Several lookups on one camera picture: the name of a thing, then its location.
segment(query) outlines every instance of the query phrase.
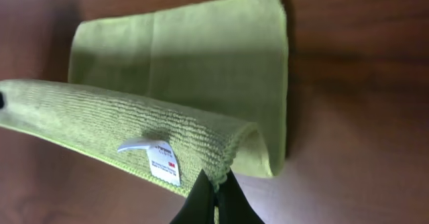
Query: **brown wooden surface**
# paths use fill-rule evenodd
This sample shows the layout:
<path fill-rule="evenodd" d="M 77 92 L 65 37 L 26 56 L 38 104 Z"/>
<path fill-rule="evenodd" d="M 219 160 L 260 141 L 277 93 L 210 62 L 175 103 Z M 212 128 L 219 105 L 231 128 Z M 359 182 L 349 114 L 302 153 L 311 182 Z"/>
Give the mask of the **brown wooden surface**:
<path fill-rule="evenodd" d="M 82 20 L 206 0 L 0 0 L 0 79 L 66 80 Z M 281 176 L 239 176 L 266 223 L 429 223 L 429 4 L 284 0 L 293 46 Z M 184 199 L 0 129 L 0 223 L 168 223 Z"/>

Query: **wood grain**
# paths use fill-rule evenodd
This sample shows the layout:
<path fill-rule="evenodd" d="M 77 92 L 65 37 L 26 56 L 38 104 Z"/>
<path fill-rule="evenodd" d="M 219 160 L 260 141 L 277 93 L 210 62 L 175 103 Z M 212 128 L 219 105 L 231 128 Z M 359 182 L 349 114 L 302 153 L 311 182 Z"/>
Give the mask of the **wood grain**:
<path fill-rule="evenodd" d="M 65 81 L 82 20 L 206 0 L 0 0 L 0 80 Z M 240 176 L 266 223 L 429 223 L 426 0 L 283 0 L 292 44 L 281 176 Z M 168 223 L 184 199 L 0 129 L 0 223 Z"/>

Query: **microfiber cloth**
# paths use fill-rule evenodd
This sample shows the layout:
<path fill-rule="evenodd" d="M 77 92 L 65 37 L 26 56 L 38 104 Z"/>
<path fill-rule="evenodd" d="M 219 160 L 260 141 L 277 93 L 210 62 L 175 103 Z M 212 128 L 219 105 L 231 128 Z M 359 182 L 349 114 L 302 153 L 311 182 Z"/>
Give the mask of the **microfiber cloth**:
<path fill-rule="evenodd" d="M 38 136 L 186 196 L 201 169 L 280 172 L 288 43 L 280 0 L 216 0 L 78 27 L 69 83 L 3 80 L 0 125 Z M 168 142 L 180 186 L 151 175 L 127 139 Z"/>

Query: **tag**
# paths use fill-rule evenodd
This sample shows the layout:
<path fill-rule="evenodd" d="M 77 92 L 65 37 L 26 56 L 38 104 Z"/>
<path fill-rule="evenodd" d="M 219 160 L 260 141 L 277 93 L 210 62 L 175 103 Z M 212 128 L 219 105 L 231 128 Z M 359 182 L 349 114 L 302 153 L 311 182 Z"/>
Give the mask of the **tag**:
<path fill-rule="evenodd" d="M 141 137 L 125 141 L 118 148 L 118 152 L 125 150 L 146 150 L 149 158 L 150 171 L 170 184 L 180 186 L 179 166 L 171 146 L 161 140 L 149 140 Z"/>

